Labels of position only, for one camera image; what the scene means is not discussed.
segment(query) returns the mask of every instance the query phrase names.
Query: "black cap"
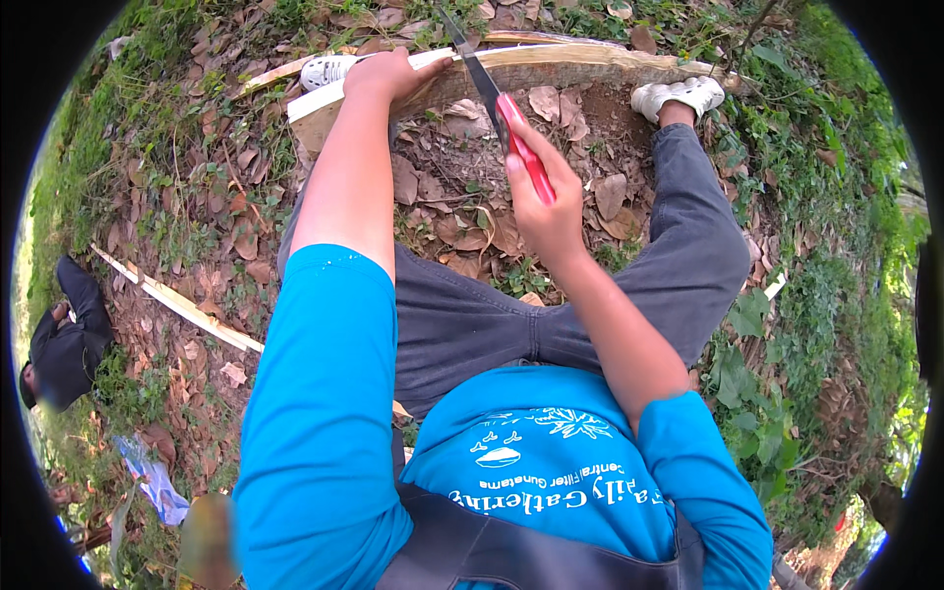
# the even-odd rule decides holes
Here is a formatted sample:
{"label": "black cap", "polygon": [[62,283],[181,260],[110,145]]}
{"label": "black cap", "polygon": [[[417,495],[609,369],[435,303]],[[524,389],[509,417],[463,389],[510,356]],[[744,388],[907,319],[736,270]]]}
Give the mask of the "black cap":
{"label": "black cap", "polygon": [[29,361],[26,361],[26,364],[20,369],[20,397],[23,398],[26,407],[31,410],[36,405],[36,396],[33,395],[33,388],[26,384],[26,378],[23,376],[28,366]]}

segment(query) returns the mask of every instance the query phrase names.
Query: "white sneaker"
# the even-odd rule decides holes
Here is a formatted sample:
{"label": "white sneaker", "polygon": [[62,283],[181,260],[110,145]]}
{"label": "white sneaker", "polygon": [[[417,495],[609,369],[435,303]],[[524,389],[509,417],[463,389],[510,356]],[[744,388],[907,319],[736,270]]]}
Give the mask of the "white sneaker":
{"label": "white sneaker", "polygon": [[677,100],[695,110],[697,121],[707,110],[724,100],[724,91],[717,80],[708,76],[690,77],[675,84],[647,84],[632,91],[632,109],[652,123],[659,123],[659,109],[666,100]]}
{"label": "white sneaker", "polygon": [[364,56],[324,56],[311,59],[301,68],[301,85],[312,91],[347,76],[347,71]]}

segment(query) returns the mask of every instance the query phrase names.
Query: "gray jeans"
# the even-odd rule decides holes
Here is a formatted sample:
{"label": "gray jeans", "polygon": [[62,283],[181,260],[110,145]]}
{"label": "gray jeans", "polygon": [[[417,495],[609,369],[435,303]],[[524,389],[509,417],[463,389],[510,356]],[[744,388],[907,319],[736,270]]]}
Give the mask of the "gray jeans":
{"label": "gray jeans", "polygon": [[[650,243],[616,284],[694,364],[737,297],[750,254],[715,169],[691,127],[652,136],[655,202]],[[302,188],[278,250],[284,275]],[[569,303],[534,307],[396,245],[394,398],[417,421],[463,381],[524,359],[601,374],[597,353]]]}

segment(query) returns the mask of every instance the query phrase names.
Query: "blue t-shirt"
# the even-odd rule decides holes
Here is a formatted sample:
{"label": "blue t-shirt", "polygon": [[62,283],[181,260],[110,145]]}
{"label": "blue t-shirt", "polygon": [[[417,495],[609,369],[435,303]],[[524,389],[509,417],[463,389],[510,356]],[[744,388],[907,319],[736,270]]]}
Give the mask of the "blue t-shirt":
{"label": "blue t-shirt", "polygon": [[[245,413],[233,493],[252,590],[372,588],[406,543],[413,523],[390,454],[395,358],[386,273],[338,245],[297,251]],[[653,562],[673,556],[671,498],[701,534],[706,588],[769,579],[770,529],[694,392],[650,403],[637,438],[601,377],[494,369],[430,411],[401,478]]]}

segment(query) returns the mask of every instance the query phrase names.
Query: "red handle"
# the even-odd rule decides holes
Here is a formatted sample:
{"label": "red handle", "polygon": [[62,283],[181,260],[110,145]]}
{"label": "red handle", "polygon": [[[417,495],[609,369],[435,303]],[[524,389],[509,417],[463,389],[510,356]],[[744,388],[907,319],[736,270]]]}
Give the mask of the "red handle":
{"label": "red handle", "polygon": [[[504,118],[506,126],[509,121],[525,120],[514,100],[506,93],[498,95],[496,110]],[[534,184],[534,190],[541,202],[548,206],[553,205],[554,201],[557,200],[557,194],[550,186],[550,179],[548,178],[548,172],[544,169],[544,163],[537,157],[537,154],[531,151],[528,144],[513,134],[510,129],[508,130],[508,151],[517,154],[525,162],[525,168],[528,169],[531,183]]]}

